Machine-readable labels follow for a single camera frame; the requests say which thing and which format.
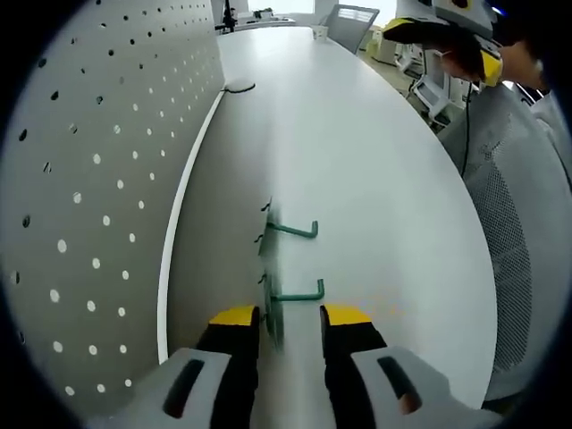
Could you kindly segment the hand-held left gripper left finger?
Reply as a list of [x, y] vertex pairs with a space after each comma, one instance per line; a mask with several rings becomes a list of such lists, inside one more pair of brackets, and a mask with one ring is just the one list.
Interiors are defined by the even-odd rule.
[[135, 386], [131, 401], [88, 428], [249, 428], [258, 387], [260, 308], [224, 310]]

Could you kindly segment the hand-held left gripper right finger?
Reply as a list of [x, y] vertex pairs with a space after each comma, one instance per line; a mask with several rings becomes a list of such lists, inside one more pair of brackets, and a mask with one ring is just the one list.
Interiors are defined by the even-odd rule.
[[338, 428], [484, 428], [485, 412], [456, 400], [446, 376], [390, 347], [356, 307], [320, 306], [324, 382]]

